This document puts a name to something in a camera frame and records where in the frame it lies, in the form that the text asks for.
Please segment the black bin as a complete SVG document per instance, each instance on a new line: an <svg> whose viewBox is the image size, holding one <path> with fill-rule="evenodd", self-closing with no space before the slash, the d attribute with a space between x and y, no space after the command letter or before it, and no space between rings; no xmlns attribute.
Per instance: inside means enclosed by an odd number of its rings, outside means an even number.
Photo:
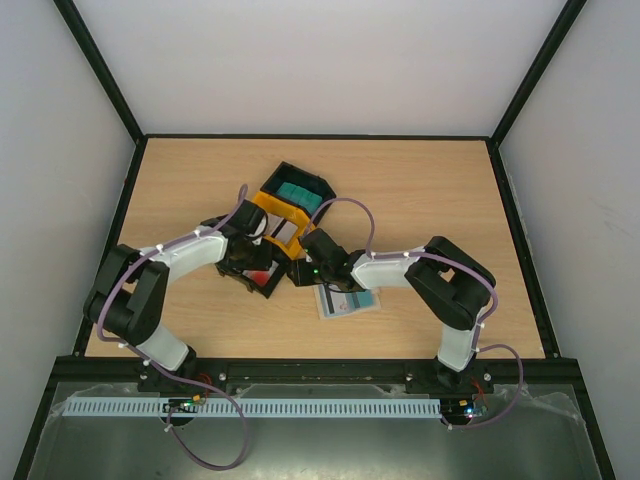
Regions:
<svg viewBox="0 0 640 480"><path fill-rule="evenodd" d="M266 263L251 263L225 259L215 264L222 277L230 277L243 284L250 293L259 293L269 299L279 282L285 276L290 260L273 257L267 269L258 269L258 266L266 266Z"/></svg>
<svg viewBox="0 0 640 480"><path fill-rule="evenodd" d="M260 191L301 209L309 218L317 214L315 225L324 216L319 213L321 205L337 197L325 179L287 162L279 164Z"/></svg>

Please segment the beige card holder wallet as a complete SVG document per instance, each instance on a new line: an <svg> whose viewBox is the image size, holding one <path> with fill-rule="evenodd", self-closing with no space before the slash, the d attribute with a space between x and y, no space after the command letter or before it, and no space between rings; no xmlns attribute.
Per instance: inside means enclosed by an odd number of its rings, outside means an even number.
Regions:
<svg viewBox="0 0 640 480"><path fill-rule="evenodd" d="M378 293L366 290L361 292L334 291L327 285L313 288L318 315L321 320L337 319L381 309Z"/></svg>

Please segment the green VIP card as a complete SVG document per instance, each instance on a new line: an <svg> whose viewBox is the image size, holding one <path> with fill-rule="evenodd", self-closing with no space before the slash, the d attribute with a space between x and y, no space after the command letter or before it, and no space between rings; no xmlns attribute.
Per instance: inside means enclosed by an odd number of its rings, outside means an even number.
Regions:
<svg viewBox="0 0 640 480"><path fill-rule="evenodd" d="M377 296L370 290L351 293L351 303L354 310L370 309L377 306Z"/></svg>

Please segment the yellow bin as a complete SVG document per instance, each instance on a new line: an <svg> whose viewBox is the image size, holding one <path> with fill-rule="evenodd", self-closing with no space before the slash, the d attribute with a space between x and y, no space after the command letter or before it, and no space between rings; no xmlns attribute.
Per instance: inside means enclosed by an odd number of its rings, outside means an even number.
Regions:
<svg viewBox="0 0 640 480"><path fill-rule="evenodd" d="M310 220L307 213L262 191L257 192L252 201L267 213L266 239L280 248L290 260L298 258L302 250L299 237Z"/></svg>

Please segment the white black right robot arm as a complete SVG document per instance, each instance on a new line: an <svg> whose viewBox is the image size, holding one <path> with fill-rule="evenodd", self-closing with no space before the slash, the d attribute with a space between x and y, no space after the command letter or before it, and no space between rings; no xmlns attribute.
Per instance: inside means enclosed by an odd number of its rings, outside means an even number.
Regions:
<svg viewBox="0 0 640 480"><path fill-rule="evenodd" d="M325 285L339 293L410 288L443 324L433 381L455 392L471 379L486 319L498 307L495 277L443 236L397 252L347 252L321 230L301 241L304 257L287 276L297 287Z"/></svg>

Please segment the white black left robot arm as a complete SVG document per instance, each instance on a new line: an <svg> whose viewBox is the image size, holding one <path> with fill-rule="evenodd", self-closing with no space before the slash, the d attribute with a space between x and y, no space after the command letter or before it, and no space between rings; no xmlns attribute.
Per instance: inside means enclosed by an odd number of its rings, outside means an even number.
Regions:
<svg viewBox="0 0 640 480"><path fill-rule="evenodd" d="M242 269L271 267L271 247L263 239L268 214L246 199L231 213L211 218L164 244L112 248L100 267L83 313L96 335L117 342L160 368L171 379L193 383L196 353L162 323L168 287L206 265L238 263Z"/></svg>

